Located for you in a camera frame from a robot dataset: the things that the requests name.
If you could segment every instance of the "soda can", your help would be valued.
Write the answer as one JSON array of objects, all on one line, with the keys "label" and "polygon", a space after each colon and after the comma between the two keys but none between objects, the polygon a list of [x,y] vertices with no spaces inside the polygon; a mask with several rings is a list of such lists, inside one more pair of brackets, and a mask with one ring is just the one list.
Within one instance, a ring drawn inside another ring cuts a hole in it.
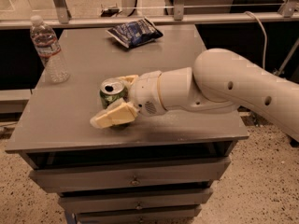
[{"label": "soda can", "polygon": [[125,101],[128,97],[128,89],[118,78],[109,78],[101,84],[100,97],[102,106],[106,109],[116,100],[123,98]]}]

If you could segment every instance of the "plastic water bottle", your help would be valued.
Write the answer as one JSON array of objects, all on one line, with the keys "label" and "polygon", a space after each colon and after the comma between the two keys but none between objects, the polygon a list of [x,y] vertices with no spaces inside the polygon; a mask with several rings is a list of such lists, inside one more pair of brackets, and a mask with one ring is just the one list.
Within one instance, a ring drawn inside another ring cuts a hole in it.
[{"label": "plastic water bottle", "polygon": [[31,17],[31,22],[31,39],[51,81],[61,83],[68,80],[70,73],[54,30],[40,16]]}]

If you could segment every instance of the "table top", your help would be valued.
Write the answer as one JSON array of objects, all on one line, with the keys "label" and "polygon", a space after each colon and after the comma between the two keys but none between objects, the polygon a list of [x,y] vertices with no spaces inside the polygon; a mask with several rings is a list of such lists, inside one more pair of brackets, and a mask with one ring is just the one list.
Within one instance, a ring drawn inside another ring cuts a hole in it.
[{"label": "table top", "polygon": [[48,152],[137,147],[245,139],[238,112],[200,114],[170,111],[138,116],[125,129],[94,129],[90,118],[102,109],[100,84],[107,78],[192,66],[206,49],[193,25],[159,26],[155,42],[125,49],[106,29],[64,30],[60,43],[71,78],[52,85],[43,74],[7,143],[6,152]]}]

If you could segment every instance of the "cabinet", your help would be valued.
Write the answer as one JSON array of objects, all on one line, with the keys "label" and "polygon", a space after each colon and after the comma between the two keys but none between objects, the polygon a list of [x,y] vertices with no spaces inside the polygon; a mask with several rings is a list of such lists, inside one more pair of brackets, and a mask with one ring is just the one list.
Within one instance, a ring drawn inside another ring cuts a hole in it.
[{"label": "cabinet", "polygon": [[71,78],[42,77],[7,144],[32,167],[31,179],[81,223],[196,217],[210,187],[248,137],[238,113],[171,111],[123,129],[95,130],[98,88],[109,77],[191,66],[205,49],[192,25],[162,26],[164,37],[125,50],[105,29],[65,30]]}]

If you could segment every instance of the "speckled floor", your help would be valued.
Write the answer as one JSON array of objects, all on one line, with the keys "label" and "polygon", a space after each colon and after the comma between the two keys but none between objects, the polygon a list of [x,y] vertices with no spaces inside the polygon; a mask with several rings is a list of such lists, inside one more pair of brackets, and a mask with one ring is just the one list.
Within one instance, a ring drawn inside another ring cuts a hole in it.
[{"label": "speckled floor", "polygon": [[[261,224],[299,223],[299,148],[276,126],[260,119],[262,126],[248,126],[249,139],[239,141],[232,163],[198,217],[158,224]],[[29,179],[29,166],[4,149],[12,128],[0,136],[0,223],[62,223],[64,210],[56,194],[47,194]]]}]

